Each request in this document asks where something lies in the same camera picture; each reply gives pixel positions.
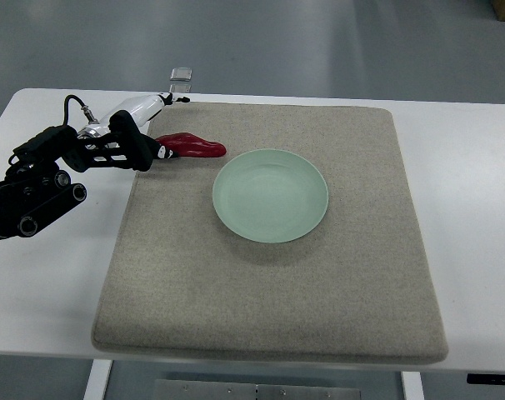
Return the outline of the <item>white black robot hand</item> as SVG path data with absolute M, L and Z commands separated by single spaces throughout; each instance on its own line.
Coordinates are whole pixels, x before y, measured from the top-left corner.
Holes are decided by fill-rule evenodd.
M 190 98 L 181 93 L 161 92 L 157 94 L 131 97 L 124 100 L 105 116 L 96 119 L 87 108 L 84 112 L 88 120 L 88 125 L 78 132 L 80 139 L 100 138 L 111 132 L 108 126 L 112 115 L 118 111 L 125 111 L 130 114 L 137 128 L 146 125 L 155 118 L 166 106 L 174 103 L 189 103 Z

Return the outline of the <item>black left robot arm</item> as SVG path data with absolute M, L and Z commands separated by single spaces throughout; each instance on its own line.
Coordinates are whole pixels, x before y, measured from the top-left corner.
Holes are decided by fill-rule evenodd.
M 72 181 L 59 160 L 78 173 L 89 168 L 146 172 L 154 160 L 173 157 L 139 130 L 150 120 L 149 111 L 160 112 L 163 104 L 155 97 L 100 121 L 80 97 L 66 96 L 62 124 L 16 147 L 8 160 L 0 182 L 0 240 L 30 238 L 86 200 L 87 189 Z

